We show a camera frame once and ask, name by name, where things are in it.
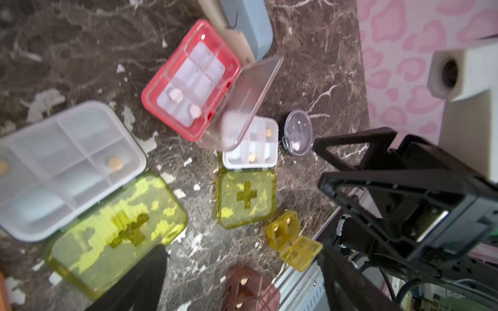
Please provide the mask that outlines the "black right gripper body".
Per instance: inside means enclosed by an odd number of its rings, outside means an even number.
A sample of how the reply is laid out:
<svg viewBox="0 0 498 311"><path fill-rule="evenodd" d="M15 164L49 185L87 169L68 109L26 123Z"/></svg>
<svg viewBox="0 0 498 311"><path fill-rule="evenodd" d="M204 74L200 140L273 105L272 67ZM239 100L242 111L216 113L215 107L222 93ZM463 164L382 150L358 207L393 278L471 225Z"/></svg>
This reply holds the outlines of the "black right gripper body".
<svg viewBox="0 0 498 311"><path fill-rule="evenodd" d="M373 138L375 252L408 263L456 263L497 227L497 185L440 147L409 135Z"/></svg>

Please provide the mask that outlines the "green pillbox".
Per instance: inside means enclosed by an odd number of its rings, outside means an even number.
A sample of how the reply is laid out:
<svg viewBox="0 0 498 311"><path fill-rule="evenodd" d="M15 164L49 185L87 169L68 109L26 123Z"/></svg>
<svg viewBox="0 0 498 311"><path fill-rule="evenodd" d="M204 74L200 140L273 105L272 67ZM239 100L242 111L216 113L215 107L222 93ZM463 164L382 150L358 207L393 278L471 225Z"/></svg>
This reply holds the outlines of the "green pillbox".
<svg viewBox="0 0 498 311"><path fill-rule="evenodd" d="M270 218L276 212L279 126L255 117L241 144L221 156L215 216L224 229Z"/></svg>
<svg viewBox="0 0 498 311"><path fill-rule="evenodd" d="M48 240L45 260L89 298L113 287L188 214L106 104L86 101L1 139L1 227Z"/></svg>

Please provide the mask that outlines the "pink red rectangular pillbox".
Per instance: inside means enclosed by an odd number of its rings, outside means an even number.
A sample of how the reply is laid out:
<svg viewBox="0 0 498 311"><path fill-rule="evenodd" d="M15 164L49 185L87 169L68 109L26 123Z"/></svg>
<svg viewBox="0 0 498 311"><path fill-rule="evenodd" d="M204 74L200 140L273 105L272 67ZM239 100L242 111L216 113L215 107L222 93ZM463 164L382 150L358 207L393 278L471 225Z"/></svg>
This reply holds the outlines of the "pink red rectangular pillbox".
<svg viewBox="0 0 498 311"><path fill-rule="evenodd" d="M205 19L198 20L141 93L144 108L200 148L235 150L283 63L247 67Z"/></svg>

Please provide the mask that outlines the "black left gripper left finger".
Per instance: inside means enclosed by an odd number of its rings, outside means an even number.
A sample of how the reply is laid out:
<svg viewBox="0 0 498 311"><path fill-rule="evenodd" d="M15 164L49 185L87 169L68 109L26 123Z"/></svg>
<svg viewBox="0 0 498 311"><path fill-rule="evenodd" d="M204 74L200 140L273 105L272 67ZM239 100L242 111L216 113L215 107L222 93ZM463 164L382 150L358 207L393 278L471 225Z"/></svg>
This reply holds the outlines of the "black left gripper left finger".
<svg viewBox="0 0 498 311"><path fill-rule="evenodd" d="M165 246L153 247L118 283L87 310L156 310L167 274Z"/></svg>

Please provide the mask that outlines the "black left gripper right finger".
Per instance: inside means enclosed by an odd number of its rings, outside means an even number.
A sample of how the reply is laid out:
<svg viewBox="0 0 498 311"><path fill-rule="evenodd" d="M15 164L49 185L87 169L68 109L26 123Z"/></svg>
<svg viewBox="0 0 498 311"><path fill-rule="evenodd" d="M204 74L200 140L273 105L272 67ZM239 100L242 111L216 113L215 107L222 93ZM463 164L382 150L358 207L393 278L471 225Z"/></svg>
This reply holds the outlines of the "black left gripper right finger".
<svg viewBox="0 0 498 311"><path fill-rule="evenodd" d="M400 309L332 246L324 246L316 259L331 310Z"/></svg>

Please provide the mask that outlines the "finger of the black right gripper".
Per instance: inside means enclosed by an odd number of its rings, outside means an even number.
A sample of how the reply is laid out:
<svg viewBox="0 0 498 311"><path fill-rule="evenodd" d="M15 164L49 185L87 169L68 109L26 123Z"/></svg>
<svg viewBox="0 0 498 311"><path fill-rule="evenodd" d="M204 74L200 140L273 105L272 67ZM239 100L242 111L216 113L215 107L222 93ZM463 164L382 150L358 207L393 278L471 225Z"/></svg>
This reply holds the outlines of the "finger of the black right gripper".
<svg viewBox="0 0 498 311"><path fill-rule="evenodd" d="M343 192L348 187L367 190L381 216L349 198ZM319 189L388 249L427 246L430 235L466 196L462 180L445 170L326 172Z"/></svg>
<svg viewBox="0 0 498 311"><path fill-rule="evenodd" d="M376 171L386 168L390 156L389 147L394 142L397 131L382 127L341 136L315 139L313 151L338 171ZM335 147L361 146L363 157L359 164L353 165L332 153Z"/></svg>

